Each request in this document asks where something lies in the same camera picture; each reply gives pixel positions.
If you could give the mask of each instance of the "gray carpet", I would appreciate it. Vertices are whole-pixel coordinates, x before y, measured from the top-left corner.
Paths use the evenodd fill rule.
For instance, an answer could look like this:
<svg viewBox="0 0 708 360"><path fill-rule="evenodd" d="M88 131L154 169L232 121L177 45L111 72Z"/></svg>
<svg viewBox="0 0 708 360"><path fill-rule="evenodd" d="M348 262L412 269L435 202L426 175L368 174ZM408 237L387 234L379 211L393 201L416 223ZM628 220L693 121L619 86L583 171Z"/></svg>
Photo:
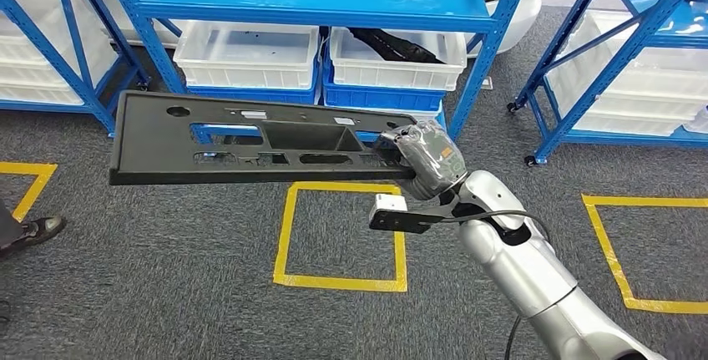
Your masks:
<svg viewBox="0 0 708 360"><path fill-rule="evenodd" d="M545 166L530 112L505 114L563 9L545 8L500 55L458 143L554 234L580 285L617 323L668 358L708 357L708 316L626 309L581 194L706 197L705 151L567 145ZM452 96L446 109L453 105ZM61 213L60 236L0 261L0 325L10 358L488 358L503 356L514 312L453 229L406 236L408 292L272 283L287 184L108 187L111 142L97 121L0 111L0 160L58 169L29 217ZM17 202L27 178L0 177ZM286 270L390 278L392 238L368 231L370 198L301 192ZM637 297L704 302L708 210L599 207ZM525 323L513 358L544 358Z"/></svg>

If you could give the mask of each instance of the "blue plastic bin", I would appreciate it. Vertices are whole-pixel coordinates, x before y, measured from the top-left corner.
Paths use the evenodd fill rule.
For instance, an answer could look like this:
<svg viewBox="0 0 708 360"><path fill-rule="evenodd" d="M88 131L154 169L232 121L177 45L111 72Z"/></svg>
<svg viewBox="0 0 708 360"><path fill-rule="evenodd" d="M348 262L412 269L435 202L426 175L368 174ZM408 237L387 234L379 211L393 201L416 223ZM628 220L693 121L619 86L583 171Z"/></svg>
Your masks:
<svg viewBox="0 0 708 360"><path fill-rule="evenodd" d="M390 89L373 86L335 84L334 69L328 57L322 72L325 104L331 107L397 108L417 111L437 111L445 91L419 89Z"/></svg>
<svg viewBox="0 0 708 360"><path fill-rule="evenodd" d="M440 115L435 118L435 120L442 126L446 131L448 130L447 121L445 120L445 111L441 112ZM373 143L378 139L378 133L373 132L357 132L357 138L363 143Z"/></svg>
<svg viewBox="0 0 708 360"><path fill-rule="evenodd" d="M312 72L312 86L307 90L295 89L239 89L214 86L189 86L194 94L216 99L248 99L252 101L275 101L278 103L312 104L317 93L320 66L315 62Z"/></svg>

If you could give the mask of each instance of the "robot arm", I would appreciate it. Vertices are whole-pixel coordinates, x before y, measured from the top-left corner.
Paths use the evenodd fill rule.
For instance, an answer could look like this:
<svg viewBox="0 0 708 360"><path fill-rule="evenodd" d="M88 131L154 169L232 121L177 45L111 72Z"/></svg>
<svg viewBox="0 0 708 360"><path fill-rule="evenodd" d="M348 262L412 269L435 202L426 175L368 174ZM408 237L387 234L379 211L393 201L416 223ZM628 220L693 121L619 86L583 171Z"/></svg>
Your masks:
<svg viewBox="0 0 708 360"><path fill-rule="evenodd" d="M459 149L439 126L410 125L382 134L381 139L398 147L417 173L403 187L418 199L440 195L442 205L410 212L405 203L394 205L392 197L379 195L372 229L423 233L437 222L459 222L460 238L473 259L519 316L528 319L552 358L663 358L583 293L504 183L487 171L467 173ZM502 214L492 215L493 211Z"/></svg>

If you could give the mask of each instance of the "yellow tape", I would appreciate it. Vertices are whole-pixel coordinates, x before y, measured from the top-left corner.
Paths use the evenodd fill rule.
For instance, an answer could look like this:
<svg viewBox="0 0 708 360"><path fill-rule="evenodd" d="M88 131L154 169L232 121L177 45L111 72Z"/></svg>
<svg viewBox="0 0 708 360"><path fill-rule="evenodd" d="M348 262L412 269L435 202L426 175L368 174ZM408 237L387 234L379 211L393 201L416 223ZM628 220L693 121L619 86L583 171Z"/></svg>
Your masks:
<svg viewBox="0 0 708 360"><path fill-rule="evenodd" d="M599 245L602 248L607 265L617 282L622 301L627 308L645 310L647 312L666 312L674 314L708 314L708 302L675 302L664 300L638 299L634 297L627 276L617 260L607 232L602 225L596 205L636 205L658 207L708 207L708 199L679 199L663 197L609 197L583 195L585 209L593 224Z"/></svg>
<svg viewBox="0 0 708 360"><path fill-rule="evenodd" d="M370 292L405 292L408 289L406 271L406 242L402 232L393 233L393 257L396 267L395 280L335 278L326 276L306 276L286 274L287 254L290 247L292 222L298 190L348 191L356 193L388 193L400 195L401 189L394 185L369 183L339 182L295 182L288 189L286 205L283 210L281 236L278 241L278 254L273 269L273 282L286 286L315 287L321 289L345 289Z"/></svg>
<svg viewBox="0 0 708 360"><path fill-rule="evenodd" d="M32 208L34 201L37 200L39 194L42 193L44 186L49 182L54 170L57 169L56 164L24 164L20 162L0 162L0 174L14 175L36 175L34 182L24 197L20 200L18 206L13 211L13 217L22 221Z"/></svg>
<svg viewBox="0 0 708 360"><path fill-rule="evenodd" d="M588 205L631 205L638 207L708 207L708 199L681 199L668 197L611 197L583 195Z"/></svg>

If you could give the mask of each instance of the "white plastic bin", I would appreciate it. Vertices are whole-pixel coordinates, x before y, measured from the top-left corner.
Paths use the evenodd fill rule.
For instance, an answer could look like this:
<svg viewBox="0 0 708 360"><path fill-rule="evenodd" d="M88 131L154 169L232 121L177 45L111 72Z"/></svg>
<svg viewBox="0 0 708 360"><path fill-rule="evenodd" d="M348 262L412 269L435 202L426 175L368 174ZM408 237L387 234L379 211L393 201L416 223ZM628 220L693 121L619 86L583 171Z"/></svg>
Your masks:
<svg viewBox="0 0 708 360"><path fill-rule="evenodd" d="M467 66L464 33L386 32L424 47L444 63L385 61L346 28L332 28L334 83L446 91L457 87L458 77Z"/></svg>
<svg viewBox="0 0 708 360"><path fill-rule="evenodd" d="M191 21L174 61L187 85L309 89L317 26Z"/></svg>
<svg viewBox="0 0 708 360"><path fill-rule="evenodd" d="M581 43L571 38L568 42L568 48L564 52L575 50L581 45ZM558 70L568 73L569 79L574 80L577 86L587 88L597 78L604 66L609 62L609 59L612 58L612 53L609 54L609 57L605 57L601 53L605 48L602 44L591 48L568 63L560 65ZM693 58L692 56L686 59L678 59L671 56L670 58L674 58L676 63L694 60L691 59ZM675 64L675 69L655 68L641 66L632 61L622 69L622 72L607 90L637 92L648 95L663 94L667 99L681 95L694 98L703 97L708 102L708 68L703 68L702 71L677 69L680 66L689 68L695 65Z"/></svg>
<svg viewBox="0 0 708 360"><path fill-rule="evenodd" d="M708 108L701 109L694 120L684 124L684 128L689 132L708 133Z"/></svg>
<svg viewBox="0 0 708 360"><path fill-rule="evenodd" d="M600 34L607 33L622 22L630 20L632 15L619 11L587 11L570 35L569 41L575 47L590 42ZM637 29L637 25L625 29L602 42L597 48L590 49L589 61L602 67L620 50L625 41ZM708 63L708 50L698 48L644 48L640 54L630 62L628 68L654 68L681 71L706 72L705 64Z"/></svg>
<svg viewBox="0 0 708 360"><path fill-rule="evenodd" d="M605 113L591 109L580 118L573 129L670 136L676 128L691 119L693 119L692 116L639 116L636 114Z"/></svg>
<svg viewBox="0 0 708 360"><path fill-rule="evenodd" d="M332 108L355 109L355 110L361 110L361 111L385 112L388 114L411 115L413 118L416 119L416 121L422 122L425 120L437 120L437 117L443 111L443 102L442 101L440 102L440 108L438 108L437 111L413 111L413 110L406 110L406 109L357 108L357 107L332 107Z"/></svg>
<svg viewBox="0 0 708 360"><path fill-rule="evenodd" d="M93 58L89 70L94 84L98 84L117 59L118 53L115 51ZM57 84L0 81L0 99L43 104L83 104L83 100L64 81Z"/></svg>
<svg viewBox="0 0 708 360"><path fill-rule="evenodd" d="M98 28L93 31L93 36L87 36L83 39L83 50L89 67L92 63L97 63L100 57L116 57L108 38ZM80 77L81 69L78 66L73 47L67 47L65 52L61 54L66 58L73 71ZM103 74L91 73L94 87L102 76ZM61 84L64 83L64 79L45 58L36 61L7 61L0 58L0 84L16 82L25 84Z"/></svg>
<svg viewBox="0 0 708 360"><path fill-rule="evenodd" d="M66 52L68 47L73 46L61 0L17 1L59 52ZM82 36L100 30L100 21L93 10L86 7L83 0L71 0L71 2L78 30ZM71 56L75 56L73 51L65 58L68 60ZM34 47L22 30L2 12L0 12L0 58L9 61L44 60L42 53Z"/></svg>
<svg viewBox="0 0 708 360"><path fill-rule="evenodd" d="M548 81L558 101L559 112L565 116L589 87L590 81L581 81L575 61L571 60L548 74ZM708 103L708 91L697 94L667 93L665 90L642 89L642 85L617 89L611 84L594 102L592 110L640 116L690 116Z"/></svg>

